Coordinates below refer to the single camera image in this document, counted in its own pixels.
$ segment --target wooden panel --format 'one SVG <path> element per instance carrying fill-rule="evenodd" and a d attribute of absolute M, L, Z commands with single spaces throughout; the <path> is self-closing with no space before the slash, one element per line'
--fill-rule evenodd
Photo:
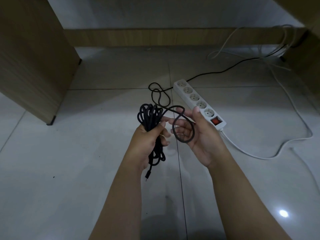
<path fill-rule="evenodd" d="M 320 0 L 275 0 L 320 37 Z"/>
<path fill-rule="evenodd" d="M 74 47 L 220 45 L 234 29 L 65 29 L 64 34 Z M 287 30 L 290 42 L 293 32 Z M 297 40 L 305 30 L 298 28 Z M 282 28 L 242 28 L 227 45 L 279 44 L 282 39 Z"/>
<path fill-rule="evenodd" d="M 79 62 L 47 0 L 0 0 L 0 92 L 50 123 Z"/>
<path fill-rule="evenodd" d="M 320 102 L 320 39 L 310 33 L 299 47 L 289 49 L 284 57 Z"/>

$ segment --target tile floor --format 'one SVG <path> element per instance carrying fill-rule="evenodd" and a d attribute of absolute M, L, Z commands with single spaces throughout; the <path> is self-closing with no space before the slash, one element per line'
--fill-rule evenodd
<path fill-rule="evenodd" d="M 196 48 L 78 52 L 83 62 L 53 126 L 0 95 L 1 239 L 87 239 L 139 124 L 139 107 L 151 103 L 149 83 L 167 88 L 239 60 L 226 54 L 206 60 L 210 50 Z M 314 130 L 314 139 L 292 143 L 270 161 L 226 145 L 287 233 L 293 239 L 318 239 L 320 115 L 292 72 L 274 70 Z M 190 84 L 226 120 L 225 133 L 251 153 L 270 156 L 284 140 L 307 135 L 284 92 L 259 62 Z M 174 91 L 169 95 L 172 104 L 186 106 Z M 145 173 L 141 178 L 142 239 L 224 239 L 207 170 L 188 146 L 176 143 L 174 136 L 170 141 L 164 149 L 167 160 L 153 168 L 147 182 Z"/>

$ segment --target power outlet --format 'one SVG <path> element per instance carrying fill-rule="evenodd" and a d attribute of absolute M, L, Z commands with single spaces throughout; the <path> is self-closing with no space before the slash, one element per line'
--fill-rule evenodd
<path fill-rule="evenodd" d="M 186 82 L 181 79 L 173 84 L 173 89 L 193 109 L 195 106 L 200 108 L 200 112 L 217 130 L 221 131 L 227 124 L 221 116 Z"/>

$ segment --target person's left hand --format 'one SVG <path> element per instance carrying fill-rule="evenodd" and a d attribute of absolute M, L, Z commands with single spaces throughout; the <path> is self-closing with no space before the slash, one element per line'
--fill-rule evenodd
<path fill-rule="evenodd" d="M 170 143 L 165 139 L 165 137 L 170 137 L 165 125 L 166 122 L 163 121 L 149 132 L 146 132 L 143 125 L 139 125 L 131 138 L 123 162 L 130 164 L 130 166 L 137 166 L 141 171 L 147 168 L 149 163 L 148 156 L 155 147 L 157 137 L 160 135 L 161 144 L 164 147 Z"/>

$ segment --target electrical socket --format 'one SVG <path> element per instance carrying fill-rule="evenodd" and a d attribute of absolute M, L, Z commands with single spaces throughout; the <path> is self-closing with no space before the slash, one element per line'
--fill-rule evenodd
<path fill-rule="evenodd" d="M 173 89 L 193 109 L 195 106 L 200 108 L 204 118 L 221 131 L 227 124 L 221 116 L 186 82 L 181 79 L 173 84 Z"/>

